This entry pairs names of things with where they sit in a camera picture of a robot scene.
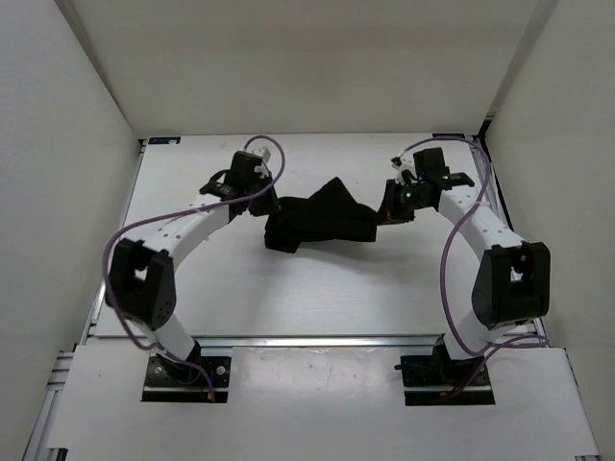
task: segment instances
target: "black mounting plate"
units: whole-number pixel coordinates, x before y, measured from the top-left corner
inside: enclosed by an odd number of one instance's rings
[[[401,358],[402,380],[406,406],[493,405],[489,372],[483,370],[459,395],[442,396],[443,388],[451,389],[461,380],[445,380],[433,366],[432,355],[404,355]]]
[[[201,365],[211,378],[215,402],[209,399],[208,385],[202,376],[199,375],[192,382],[179,382],[167,374],[160,359],[155,354],[152,354],[147,362],[141,401],[226,403],[229,392],[221,389],[229,388],[231,358],[228,356],[202,356]],[[222,372],[219,367],[224,368],[224,372],[221,374],[218,374],[218,371]]]

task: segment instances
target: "folded black garment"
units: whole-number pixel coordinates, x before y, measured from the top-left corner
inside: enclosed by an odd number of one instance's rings
[[[358,204],[339,178],[333,178],[308,199],[281,197],[281,211],[265,226],[265,247],[295,253],[301,242],[325,240],[376,241],[378,213]]]

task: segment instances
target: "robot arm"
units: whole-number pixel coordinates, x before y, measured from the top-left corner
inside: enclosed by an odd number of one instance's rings
[[[235,153],[231,168],[214,175],[189,207],[203,208],[261,191],[272,181],[266,166],[269,158],[265,148],[252,154]],[[149,341],[170,352],[169,356],[193,363],[199,363],[200,359],[198,343],[185,332],[174,314],[177,302],[175,271],[201,242],[246,209],[253,216],[278,211],[273,188],[251,202],[219,206],[172,219],[138,241],[124,238],[116,245],[110,278],[119,306],[124,316]],[[178,380],[190,379],[191,369],[163,355],[160,360],[168,374]]]
[[[465,173],[450,172],[442,149],[417,152],[413,163],[401,158],[392,161],[398,175],[386,184],[379,211],[381,224],[412,221],[416,209],[433,207],[459,226],[480,260],[472,291],[473,309],[455,324],[467,349],[482,351],[507,331],[544,316],[549,310],[547,247],[526,242],[487,206],[478,206],[464,218],[477,204],[479,191]],[[450,364],[475,357],[451,333],[446,333],[442,342],[444,351],[442,345],[434,348],[440,362]]]

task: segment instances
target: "purple cable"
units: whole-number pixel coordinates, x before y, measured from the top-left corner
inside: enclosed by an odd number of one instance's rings
[[[152,218],[143,219],[141,221],[136,221],[135,223],[129,224],[128,226],[125,226],[124,228],[118,230],[114,235],[112,235],[110,240],[109,240],[109,242],[107,242],[107,245],[105,246],[105,250],[103,251],[103,279],[105,281],[105,286],[106,286],[106,289],[107,289],[107,299],[110,302],[111,307],[115,311],[115,315],[117,316],[117,320],[119,321],[120,325],[124,328],[124,331],[126,331],[126,334],[130,338],[130,340],[135,344],[135,346],[137,346],[142,351],[151,351],[152,349],[158,348],[158,349],[163,351],[163,354],[165,354],[168,358],[170,358],[174,362],[177,362],[177,363],[179,363],[181,365],[185,365],[186,367],[192,368],[192,369],[196,370],[197,372],[199,372],[205,378],[205,381],[208,384],[209,392],[210,392],[212,397],[213,397],[213,385],[211,383],[211,379],[209,378],[209,375],[203,369],[203,367],[201,367],[200,365],[197,365],[195,363],[192,363],[192,362],[187,362],[185,360],[181,360],[176,355],[174,355],[171,352],[167,351],[158,342],[155,342],[155,343],[152,343],[152,344],[149,344],[149,345],[145,345],[145,344],[141,343],[139,341],[139,339],[136,337],[136,335],[131,331],[128,323],[126,322],[126,319],[124,318],[124,314],[123,314],[123,312],[122,312],[122,310],[121,310],[121,308],[119,306],[119,303],[117,301],[117,297],[115,296],[115,293],[113,292],[113,289],[111,287],[111,278],[109,276],[109,261],[110,261],[110,258],[111,258],[111,250],[113,249],[113,245],[127,231],[130,231],[132,229],[135,229],[135,228],[138,228],[138,227],[141,227],[141,226],[145,226],[147,224],[157,223],[158,221],[167,221],[167,220],[173,219],[173,218],[181,218],[181,217],[184,217],[184,216],[188,216],[190,214],[197,214],[197,213],[200,213],[200,212],[203,212],[203,211],[209,211],[210,209],[218,208],[219,206],[227,206],[227,205],[233,205],[233,204],[240,204],[242,202],[250,202],[250,201],[252,201],[252,200],[254,200],[254,199],[264,195],[280,179],[280,176],[282,175],[282,173],[284,171],[284,168],[286,166],[286,156],[284,154],[284,149],[282,148],[282,145],[280,145],[280,143],[278,141],[276,141],[273,137],[267,136],[266,134],[257,134],[256,136],[252,136],[245,143],[245,145],[243,146],[243,149],[244,150],[248,149],[250,144],[252,144],[257,139],[265,139],[267,141],[272,142],[278,148],[278,150],[280,151],[280,157],[282,159],[282,163],[280,165],[280,171],[278,172],[278,174],[274,177],[274,179],[269,184],[267,184],[265,187],[262,188],[262,190],[260,190],[256,194],[250,195],[248,197],[241,197],[239,199],[232,199],[232,200],[228,200],[228,201],[224,201],[224,202],[218,202],[218,203],[207,205],[207,206],[201,206],[201,207],[196,207],[196,208],[191,208],[191,209],[185,209],[183,211],[176,211],[174,213],[163,214],[163,215],[160,215],[160,216],[154,216]]]
[[[497,351],[499,351],[500,349],[509,348],[517,341],[521,341],[523,339],[538,339],[540,342],[538,345],[535,345],[535,344],[516,345],[518,347],[526,346],[525,348],[519,348],[519,349],[540,348],[541,346],[548,344],[549,342],[546,336],[542,336],[540,334],[523,334],[521,336],[515,336],[514,338],[508,339],[507,341],[504,341],[503,343],[494,344],[493,350],[484,357],[484,359],[481,361],[479,366],[474,370],[474,372],[470,375],[470,377],[468,377],[463,384],[461,384],[458,388],[456,388],[452,393],[448,394],[444,399],[452,399],[453,397],[456,397],[459,394],[461,394],[466,387],[472,384],[472,381],[474,381],[476,377],[479,375],[480,371],[487,363],[487,360],[489,360]]]
[[[475,149],[477,149],[480,152],[480,156],[482,157],[482,161],[484,162],[484,166],[485,166],[485,177],[484,177],[484,181],[482,182],[482,186],[480,187],[479,195],[477,196],[477,202],[474,205],[472,205],[472,207],[468,210],[468,212],[465,213],[461,217],[461,219],[453,226],[453,229],[451,230],[451,233],[449,233],[449,236],[446,239],[446,243],[444,244],[444,249],[442,250],[442,257],[440,258],[440,298],[442,299],[442,307],[444,309],[444,316],[446,317],[446,322],[447,322],[447,324],[449,326],[449,329],[451,330],[451,334],[453,335],[454,339],[459,344],[459,346],[463,349],[463,351],[466,352],[468,355],[472,355],[474,357],[478,357],[478,356],[483,355],[484,352],[492,346],[492,344],[488,344],[487,346],[485,346],[480,351],[472,351],[463,342],[463,339],[461,339],[461,335],[457,331],[457,328],[455,326],[455,322],[453,320],[453,315],[451,314],[451,307],[449,306],[449,297],[448,297],[447,291],[446,291],[446,263],[447,263],[447,260],[449,258],[449,251],[451,250],[451,245],[453,244],[453,239],[455,238],[455,236],[457,235],[457,233],[461,229],[461,226],[463,226],[463,224],[468,219],[470,219],[472,214],[479,208],[480,201],[482,200],[482,198],[484,197],[484,194],[487,191],[487,185],[489,184],[489,181],[491,180],[491,165],[490,165],[489,157],[484,152],[484,149],[482,149],[482,146],[480,145],[479,142],[471,141],[471,140],[466,139],[464,137],[457,137],[457,136],[441,136],[441,137],[436,137],[436,138],[430,137],[428,139],[423,139],[422,141],[415,142],[411,146],[406,147],[398,155],[398,157],[399,158],[402,157],[405,153],[407,153],[408,151],[414,149],[415,147],[418,147],[418,146],[421,146],[423,144],[427,144],[428,142],[433,142],[433,141],[459,141],[459,142],[464,142],[464,143],[468,144],[469,146],[474,147]],[[508,347],[508,342],[505,342],[503,344],[506,344],[506,346],[499,346],[499,347],[495,346],[495,347],[498,347],[498,349],[500,349],[501,347]],[[514,349],[527,349],[527,347],[524,347],[524,346],[526,346],[526,345],[517,345],[517,346],[510,345],[510,347],[514,348]]]

